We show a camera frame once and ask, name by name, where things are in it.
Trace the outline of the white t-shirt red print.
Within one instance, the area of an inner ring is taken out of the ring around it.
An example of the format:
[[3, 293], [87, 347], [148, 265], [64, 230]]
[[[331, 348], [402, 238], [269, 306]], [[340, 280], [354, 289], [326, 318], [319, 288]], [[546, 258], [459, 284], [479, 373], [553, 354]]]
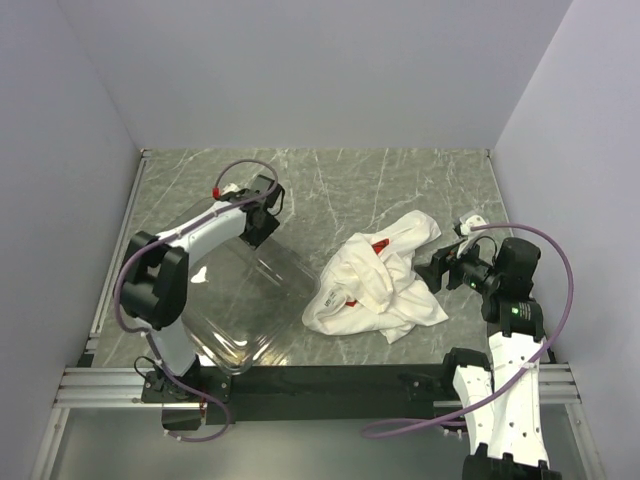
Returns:
[[416, 250], [441, 235], [437, 222], [413, 210], [385, 229], [352, 235], [320, 274], [302, 323], [328, 336], [380, 333], [389, 344], [416, 326], [449, 316], [413, 270]]

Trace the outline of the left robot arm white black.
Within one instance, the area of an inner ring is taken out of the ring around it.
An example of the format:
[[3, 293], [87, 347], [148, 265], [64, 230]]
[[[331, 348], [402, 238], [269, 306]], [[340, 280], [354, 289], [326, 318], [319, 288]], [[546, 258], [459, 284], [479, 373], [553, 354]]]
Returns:
[[233, 238], [260, 246], [279, 226], [270, 209], [283, 197], [277, 178], [258, 175], [248, 188], [214, 188], [211, 206], [184, 223], [158, 234], [139, 231], [130, 239], [114, 286], [114, 315], [123, 331], [145, 338], [164, 373], [164, 389], [176, 401], [213, 400], [191, 371], [199, 367], [198, 358], [181, 320], [189, 269]]

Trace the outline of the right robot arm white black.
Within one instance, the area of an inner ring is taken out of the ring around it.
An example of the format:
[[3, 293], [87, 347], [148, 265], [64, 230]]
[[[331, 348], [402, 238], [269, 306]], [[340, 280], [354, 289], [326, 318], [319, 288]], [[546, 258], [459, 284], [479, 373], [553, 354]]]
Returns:
[[550, 466], [540, 420], [538, 351], [545, 340], [541, 306], [532, 298], [541, 252], [518, 238], [504, 240], [491, 262], [477, 243], [437, 250], [416, 273], [433, 291], [466, 285], [482, 297], [490, 352], [454, 348], [439, 387], [460, 399], [470, 453], [465, 479], [558, 479]]

